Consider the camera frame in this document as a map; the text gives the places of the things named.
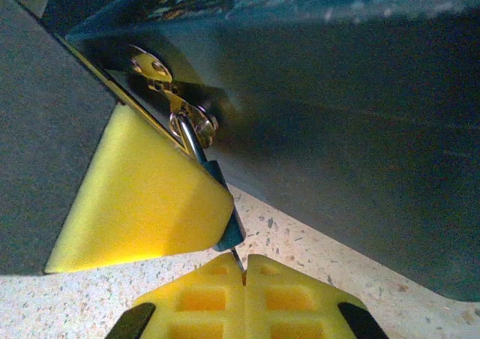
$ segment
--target screw head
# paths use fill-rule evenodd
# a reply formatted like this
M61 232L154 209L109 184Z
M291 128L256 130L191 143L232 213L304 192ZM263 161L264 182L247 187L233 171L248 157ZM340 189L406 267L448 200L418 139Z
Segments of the screw head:
M140 67L140 64L138 64L138 61L135 59L131 59L130 63L132 64L132 69L136 71L137 73L142 73L142 68Z
M167 71L165 70L165 67L159 61L153 61L151 63L151 67L153 68L154 71L159 73L162 77L167 76Z

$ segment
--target gray metal panel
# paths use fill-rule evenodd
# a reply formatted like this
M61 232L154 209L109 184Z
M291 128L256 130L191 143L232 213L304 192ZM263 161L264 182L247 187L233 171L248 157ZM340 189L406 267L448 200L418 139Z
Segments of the gray metal panel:
M69 38L117 71L126 44L160 56L182 95L218 108L212 150L233 184L439 294L480 300L480 0L198 17L187 2L182 19L130 22L144 3L118 0Z
M41 274L115 100L13 0L0 33L0 274Z

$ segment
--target yellow foam block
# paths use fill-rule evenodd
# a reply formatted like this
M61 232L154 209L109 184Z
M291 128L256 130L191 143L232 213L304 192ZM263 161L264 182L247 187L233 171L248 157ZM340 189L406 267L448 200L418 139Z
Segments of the yellow foam block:
M197 162L118 105L45 271L201 251L215 245L233 198Z
M138 298L152 303L141 338L240 339L244 337L242 273L231 254Z
M248 257L245 330L249 339L355 339L338 309L355 296L266 256Z
M355 339L338 305L365 309L355 296L261 255L249 256L244 286L231 254L134 307L144 303L155 310L141 339Z

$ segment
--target metal latch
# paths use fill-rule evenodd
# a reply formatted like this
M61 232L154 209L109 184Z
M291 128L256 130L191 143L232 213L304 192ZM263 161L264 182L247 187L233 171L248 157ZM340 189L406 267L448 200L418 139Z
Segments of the metal latch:
M174 120L175 114L182 111L190 119L202 148L209 148L218 129L217 119L208 115L201 106L193 106L176 94L172 74L158 58L138 46L130 45L129 50L131 70L145 77L151 90L161 92L169 100L169 128L172 133L182 138L177 121Z

